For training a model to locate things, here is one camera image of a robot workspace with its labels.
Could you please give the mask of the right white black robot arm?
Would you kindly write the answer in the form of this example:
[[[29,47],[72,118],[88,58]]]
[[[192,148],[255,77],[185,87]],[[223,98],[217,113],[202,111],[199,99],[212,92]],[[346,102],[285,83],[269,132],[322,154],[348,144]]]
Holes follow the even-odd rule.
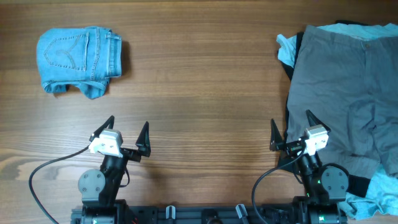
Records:
[[[286,159],[280,169],[291,168],[305,189],[304,196],[291,203],[263,205],[261,212],[271,223],[346,223],[338,203],[346,199],[348,171],[337,164],[323,164],[318,152],[328,143],[331,129],[310,110],[306,110],[309,127],[296,141],[283,140],[271,121],[270,150],[279,151]]]

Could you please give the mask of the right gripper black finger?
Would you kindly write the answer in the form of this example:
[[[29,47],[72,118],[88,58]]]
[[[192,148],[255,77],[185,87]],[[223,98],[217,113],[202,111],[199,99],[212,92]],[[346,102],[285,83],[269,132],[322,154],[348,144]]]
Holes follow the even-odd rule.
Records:
[[[331,132],[331,129],[324,122],[318,119],[310,110],[306,110],[305,113],[307,115],[308,123],[311,127],[322,125],[326,129],[327,133]]]
[[[274,121],[271,119],[271,138],[270,138],[270,150],[280,151],[284,149],[284,140],[280,135],[279,129]]]

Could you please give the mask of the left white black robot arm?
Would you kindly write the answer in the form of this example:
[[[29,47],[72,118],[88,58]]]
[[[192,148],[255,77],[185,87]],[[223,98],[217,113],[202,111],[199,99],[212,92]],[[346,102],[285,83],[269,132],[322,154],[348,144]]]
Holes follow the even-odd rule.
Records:
[[[127,163],[140,162],[142,157],[151,154],[149,123],[145,122],[136,141],[136,149],[122,147],[123,137],[120,131],[113,128],[114,116],[90,136],[88,149],[91,153],[104,155],[99,169],[84,172],[78,189],[83,204],[81,211],[74,211],[72,223],[117,224],[138,223],[139,220],[129,208],[127,202],[116,198],[123,176],[128,175]]]

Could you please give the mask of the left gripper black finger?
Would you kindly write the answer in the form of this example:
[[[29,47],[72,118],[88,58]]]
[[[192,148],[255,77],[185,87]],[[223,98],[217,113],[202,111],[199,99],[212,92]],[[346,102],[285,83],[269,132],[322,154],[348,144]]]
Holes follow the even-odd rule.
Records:
[[[149,157],[151,154],[151,146],[149,139],[149,122],[146,121],[136,141],[137,150],[139,154]]]
[[[114,126],[114,116],[111,115],[98,129],[96,129],[90,136],[91,140],[98,138],[102,131],[106,128],[113,129]]]

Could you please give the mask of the grey cotton shorts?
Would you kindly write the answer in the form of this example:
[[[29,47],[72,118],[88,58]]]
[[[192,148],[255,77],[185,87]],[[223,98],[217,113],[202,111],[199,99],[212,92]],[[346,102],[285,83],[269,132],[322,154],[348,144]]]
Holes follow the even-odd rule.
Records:
[[[288,139],[308,126],[306,110],[330,128],[325,163],[371,178],[397,175],[397,38],[358,39],[308,26],[287,100]]]

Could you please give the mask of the black shorts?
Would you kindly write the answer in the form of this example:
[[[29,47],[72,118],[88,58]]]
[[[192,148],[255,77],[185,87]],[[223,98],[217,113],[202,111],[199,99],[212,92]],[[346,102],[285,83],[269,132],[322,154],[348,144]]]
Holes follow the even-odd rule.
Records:
[[[368,24],[363,24],[360,22],[347,21],[347,20],[337,20],[335,24],[327,25],[359,25],[359,26],[368,26]],[[299,50],[302,45],[304,31],[298,32],[295,36],[286,38],[282,34],[278,34],[277,43],[280,45],[280,49],[277,53],[277,58],[280,60],[281,65],[288,76],[289,80],[292,80],[294,74],[294,68],[296,64],[296,60],[299,56]],[[286,107],[285,107],[285,122],[286,128],[284,131],[284,137],[287,138],[287,129],[289,126],[289,110],[287,108],[287,99],[286,99]],[[279,157],[278,165],[283,165],[287,163],[288,159],[282,159],[282,156]],[[289,165],[287,168],[283,168],[283,170],[293,172],[294,174],[298,174],[298,170],[295,170],[297,166]],[[365,197],[368,191],[368,187],[371,179],[365,177],[358,177],[355,175],[348,175],[348,188],[347,193],[358,197]]]

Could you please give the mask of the light blue t-shirt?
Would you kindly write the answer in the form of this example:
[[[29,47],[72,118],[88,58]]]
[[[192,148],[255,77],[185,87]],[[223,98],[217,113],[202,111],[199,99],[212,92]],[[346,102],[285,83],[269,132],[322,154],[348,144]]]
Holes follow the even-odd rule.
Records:
[[[395,24],[387,24],[385,26],[359,26],[359,25],[332,25],[318,26],[326,31],[346,34],[358,39],[373,40],[380,37],[396,37],[397,26]],[[341,208],[349,217],[362,220],[372,217],[375,213],[397,214],[397,175],[388,175],[383,168],[379,166],[371,178],[368,191],[365,197],[358,197],[350,193],[341,203]]]

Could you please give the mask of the blue denim jeans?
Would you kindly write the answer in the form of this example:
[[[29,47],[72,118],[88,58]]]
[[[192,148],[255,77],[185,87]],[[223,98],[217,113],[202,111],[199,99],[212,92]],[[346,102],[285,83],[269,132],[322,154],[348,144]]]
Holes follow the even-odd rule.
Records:
[[[105,27],[53,28],[36,48],[41,85],[47,93],[78,88],[87,98],[102,97],[110,79],[122,75],[122,37]]]

